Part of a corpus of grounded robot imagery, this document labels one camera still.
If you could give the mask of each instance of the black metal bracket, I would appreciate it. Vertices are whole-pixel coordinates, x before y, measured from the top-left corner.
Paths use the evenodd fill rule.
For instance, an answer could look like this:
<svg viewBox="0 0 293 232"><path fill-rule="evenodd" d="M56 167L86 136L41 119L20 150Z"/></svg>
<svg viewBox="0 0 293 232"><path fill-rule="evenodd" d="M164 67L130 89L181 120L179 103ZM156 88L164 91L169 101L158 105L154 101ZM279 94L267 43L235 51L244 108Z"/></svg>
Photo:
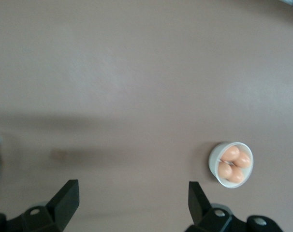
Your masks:
<svg viewBox="0 0 293 232"><path fill-rule="evenodd" d="M62 232L79 206L78 180L69 180L46 204L11 220L0 214L0 232Z"/></svg>
<svg viewBox="0 0 293 232"><path fill-rule="evenodd" d="M189 209L194 225L185 232L283 232L268 217L253 215L243 222L224 208L213 208L198 182L189 184Z"/></svg>

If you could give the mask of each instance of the table surface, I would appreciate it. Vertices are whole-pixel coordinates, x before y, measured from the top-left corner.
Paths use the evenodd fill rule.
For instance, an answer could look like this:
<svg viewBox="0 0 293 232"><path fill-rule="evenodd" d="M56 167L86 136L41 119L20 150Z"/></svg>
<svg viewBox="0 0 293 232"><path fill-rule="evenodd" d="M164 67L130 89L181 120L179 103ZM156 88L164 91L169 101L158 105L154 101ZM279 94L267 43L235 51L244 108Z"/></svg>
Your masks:
<svg viewBox="0 0 293 232"><path fill-rule="evenodd" d="M69 179L66 232L182 232L188 182L293 231L293 7L274 0L0 0L0 212ZM207 160L246 143L228 189Z"/></svg>

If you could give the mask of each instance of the white cup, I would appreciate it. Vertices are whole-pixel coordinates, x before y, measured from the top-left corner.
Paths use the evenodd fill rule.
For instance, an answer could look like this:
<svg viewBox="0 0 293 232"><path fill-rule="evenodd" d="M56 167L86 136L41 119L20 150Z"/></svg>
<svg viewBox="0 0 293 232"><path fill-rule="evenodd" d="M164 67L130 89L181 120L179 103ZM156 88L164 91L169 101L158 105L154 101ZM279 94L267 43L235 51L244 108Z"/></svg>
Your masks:
<svg viewBox="0 0 293 232"><path fill-rule="evenodd" d="M248 157L251 160L251 165L247 168L241 168L241 171L243 172L244 175L244 180L240 183L234 183L230 182L227 179L220 178L219 173L218 173L218 168L219 168L219 162L220 158L222 157L223 153L230 148L231 146L236 146L240 151L243 151L245 154L248 155ZM249 147L245 145L244 143L240 142L234 142L234 143L221 143L217 145L211 152L210 157L209 157L209 168L212 174L217 178L217 180L225 187L234 189L237 188L241 185L243 185L249 178L249 175L252 172L253 169L253 154Z"/></svg>

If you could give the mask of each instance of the brown egg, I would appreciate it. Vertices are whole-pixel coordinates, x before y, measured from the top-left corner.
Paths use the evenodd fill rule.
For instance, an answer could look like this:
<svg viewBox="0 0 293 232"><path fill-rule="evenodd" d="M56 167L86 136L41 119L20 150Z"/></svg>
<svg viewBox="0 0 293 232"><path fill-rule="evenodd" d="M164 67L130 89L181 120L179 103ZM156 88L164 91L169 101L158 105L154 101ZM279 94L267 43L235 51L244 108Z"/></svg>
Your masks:
<svg viewBox="0 0 293 232"><path fill-rule="evenodd" d="M245 152L240 151L239 158L233 163L240 168L248 168L251 165L251 160Z"/></svg>
<svg viewBox="0 0 293 232"><path fill-rule="evenodd" d="M230 167L229 164L220 162L219 163L219 168L218 168L218 173L219 173L220 178L227 179L227 178L232 176L233 170L232 170L232 168Z"/></svg>
<svg viewBox="0 0 293 232"><path fill-rule="evenodd" d="M240 155L240 151L238 147L236 146L231 146L228 148L222 157L220 158L221 161L227 161L227 162L232 162L235 161Z"/></svg>
<svg viewBox="0 0 293 232"><path fill-rule="evenodd" d="M234 183L240 183L244 180L244 175L243 172L240 168L238 168L237 166L230 166L233 174L230 178L227 178L229 181L234 182Z"/></svg>

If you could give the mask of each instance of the bowl of eggs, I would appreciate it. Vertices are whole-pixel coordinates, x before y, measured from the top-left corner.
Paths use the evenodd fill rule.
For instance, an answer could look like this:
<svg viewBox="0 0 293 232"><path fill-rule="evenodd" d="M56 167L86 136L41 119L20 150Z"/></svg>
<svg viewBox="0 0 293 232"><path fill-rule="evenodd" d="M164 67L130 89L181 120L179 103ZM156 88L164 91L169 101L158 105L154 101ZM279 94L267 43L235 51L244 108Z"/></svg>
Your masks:
<svg viewBox="0 0 293 232"><path fill-rule="evenodd" d="M209 168L222 185L237 188L252 172L253 154L244 143L221 143L210 154Z"/></svg>

